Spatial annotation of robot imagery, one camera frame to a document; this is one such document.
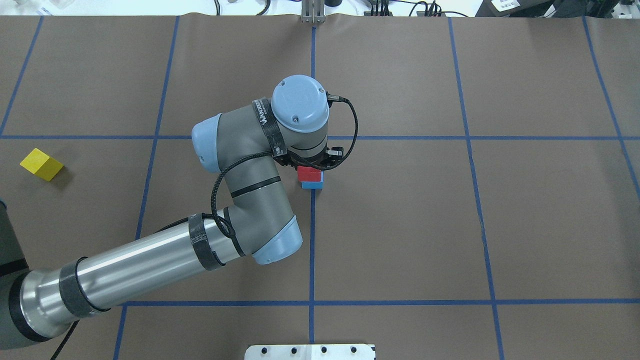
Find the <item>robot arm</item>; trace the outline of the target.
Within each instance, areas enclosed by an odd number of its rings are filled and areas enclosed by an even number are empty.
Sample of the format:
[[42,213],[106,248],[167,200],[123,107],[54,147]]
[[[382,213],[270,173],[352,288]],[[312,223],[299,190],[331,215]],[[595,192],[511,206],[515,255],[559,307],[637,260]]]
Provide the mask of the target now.
[[54,269],[25,259],[1,202],[1,349],[35,346],[80,321],[244,256],[267,265],[303,243],[278,166],[330,171],[354,150],[329,146],[333,105],[355,106],[311,76],[278,82],[272,94],[220,112],[190,132],[199,164],[211,173],[208,209],[176,219],[130,243],[80,256]]

